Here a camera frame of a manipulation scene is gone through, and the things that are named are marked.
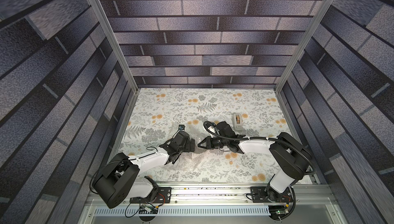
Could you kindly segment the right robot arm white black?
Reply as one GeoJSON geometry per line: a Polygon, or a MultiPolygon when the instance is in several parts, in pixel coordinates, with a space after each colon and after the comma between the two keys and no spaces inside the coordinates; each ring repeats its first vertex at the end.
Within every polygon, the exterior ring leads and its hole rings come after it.
{"type": "Polygon", "coordinates": [[[274,157],[280,170],[265,187],[261,197],[263,201],[294,201],[292,186],[305,175],[315,174],[311,153],[286,132],[271,138],[247,137],[236,134],[225,121],[218,124],[205,121],[203,127],[210,136],[198,143],[199,148],[221,150],[227,147],[233,153],[271,154],[274,157]]]}

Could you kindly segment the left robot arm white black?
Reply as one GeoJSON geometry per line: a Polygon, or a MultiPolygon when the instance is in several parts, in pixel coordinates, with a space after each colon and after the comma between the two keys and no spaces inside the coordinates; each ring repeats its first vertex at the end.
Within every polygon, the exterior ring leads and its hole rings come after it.
{"type": "Polygon", "coordinates": [[[153,202],[159,196],[159,186],[151,177],[141,174],[155,167],[175,164],[182,153],[194,152],[195,146],[195,140],[181,130],[151,152],[137,156],[118,153],[97,171],[93,189],[110,209],[131,198],[153,202]]]}

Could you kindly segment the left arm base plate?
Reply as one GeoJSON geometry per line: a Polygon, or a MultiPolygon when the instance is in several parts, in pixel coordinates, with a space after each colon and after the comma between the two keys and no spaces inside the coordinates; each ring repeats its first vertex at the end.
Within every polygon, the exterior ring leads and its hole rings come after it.
{"type": "Polygon", "coordinates": [[[132,187],[126,200],[131,203],[171,203],[171,187],[132,187]]]}

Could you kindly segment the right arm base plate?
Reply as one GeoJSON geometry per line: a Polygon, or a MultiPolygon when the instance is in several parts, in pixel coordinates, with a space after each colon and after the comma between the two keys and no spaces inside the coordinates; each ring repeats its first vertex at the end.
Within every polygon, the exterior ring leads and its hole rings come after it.
{"type": "Polygon", "coordinates": [[[283,193],[278,193],[271,188],[251,187],[248,194],[253,203],[292,203],[295,199],[293,188],[288,187],[283,193]]]}

